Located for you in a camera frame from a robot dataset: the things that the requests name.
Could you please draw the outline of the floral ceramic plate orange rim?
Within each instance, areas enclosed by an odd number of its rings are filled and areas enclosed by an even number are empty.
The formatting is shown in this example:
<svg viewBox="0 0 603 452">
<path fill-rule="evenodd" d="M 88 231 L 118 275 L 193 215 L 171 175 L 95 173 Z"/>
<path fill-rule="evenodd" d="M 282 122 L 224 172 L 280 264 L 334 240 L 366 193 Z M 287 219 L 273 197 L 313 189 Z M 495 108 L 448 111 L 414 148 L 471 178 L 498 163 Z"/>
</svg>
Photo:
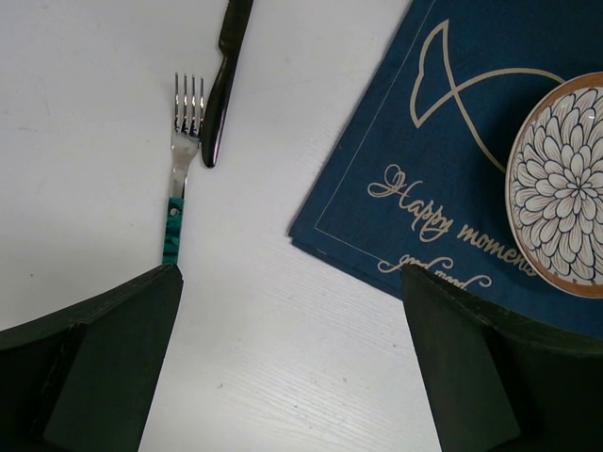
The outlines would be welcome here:
<svg viewBox="0 0 603 452">
<path fill-rule="evenodd" d="M 601 73 L 562 83 L 531 110 L 509 155 L 505 204 L 513 239 L 539 277 L 601 298 Z"/>
</svg>

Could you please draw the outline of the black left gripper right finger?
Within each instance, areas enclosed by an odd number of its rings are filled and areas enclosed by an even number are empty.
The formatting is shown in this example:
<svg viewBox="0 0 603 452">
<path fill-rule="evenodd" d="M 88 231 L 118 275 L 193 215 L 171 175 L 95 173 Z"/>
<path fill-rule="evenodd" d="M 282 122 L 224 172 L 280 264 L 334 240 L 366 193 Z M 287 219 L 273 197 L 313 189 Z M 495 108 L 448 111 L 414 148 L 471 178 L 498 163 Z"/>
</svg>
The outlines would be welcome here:
<svg viewBox="0 0 603 452">
<path fill-rule="evenodd" d="M 402 301 L 444 451 L 599 451 L 602 342 L 473 296 L 418 265 Z"/>
</svg>

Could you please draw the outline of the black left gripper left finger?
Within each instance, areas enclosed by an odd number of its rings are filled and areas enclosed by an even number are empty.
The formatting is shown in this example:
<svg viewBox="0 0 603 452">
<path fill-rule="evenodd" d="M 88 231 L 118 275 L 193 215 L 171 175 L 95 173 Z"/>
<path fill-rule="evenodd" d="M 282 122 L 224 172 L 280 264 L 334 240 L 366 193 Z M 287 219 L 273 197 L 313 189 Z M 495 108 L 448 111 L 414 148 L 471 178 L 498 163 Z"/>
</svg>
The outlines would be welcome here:
<svg viewBox="0 0 603 452">
<path fill-rule="evenodd" d="M 138 450 L 183 285 L 162 265 L 3 330 L 2 450 Z"/>
</svg>

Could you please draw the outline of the blue cloth placemat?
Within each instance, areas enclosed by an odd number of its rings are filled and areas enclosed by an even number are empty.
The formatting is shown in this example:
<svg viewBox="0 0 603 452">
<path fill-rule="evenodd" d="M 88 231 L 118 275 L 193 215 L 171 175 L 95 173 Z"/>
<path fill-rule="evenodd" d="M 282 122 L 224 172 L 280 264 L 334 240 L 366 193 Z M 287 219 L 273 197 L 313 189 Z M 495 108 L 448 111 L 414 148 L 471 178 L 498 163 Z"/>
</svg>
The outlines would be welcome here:
<svg viewBox="0 0 603 452">
<path fill-rule="evenodd" d="M 504 171 L 559 84 L 602 68 L 598 1 L 414 1 L 289 234 L 390 295 L 405 264 L 590 336 L 602 304 L 554 288 L 517 249 Z"/>
</svg>

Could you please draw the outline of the black table knife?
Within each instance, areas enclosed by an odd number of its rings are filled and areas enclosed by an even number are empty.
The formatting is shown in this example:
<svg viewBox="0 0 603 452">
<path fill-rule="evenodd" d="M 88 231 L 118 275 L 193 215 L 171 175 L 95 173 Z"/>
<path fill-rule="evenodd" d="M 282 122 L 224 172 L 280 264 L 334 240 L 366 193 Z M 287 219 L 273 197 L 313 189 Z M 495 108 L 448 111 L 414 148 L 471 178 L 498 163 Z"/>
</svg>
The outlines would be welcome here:
<svg viewBox="0 0 603 452">
<path fill-rule="evenodd" d="M 208 97 L 201 134 L 202 161 L 209 169 L 214 168 L 218 161 L 236 66 L 252 8 L 253 0 L 227 2 L 218 41 L 220 68 Z"/>
</svg>

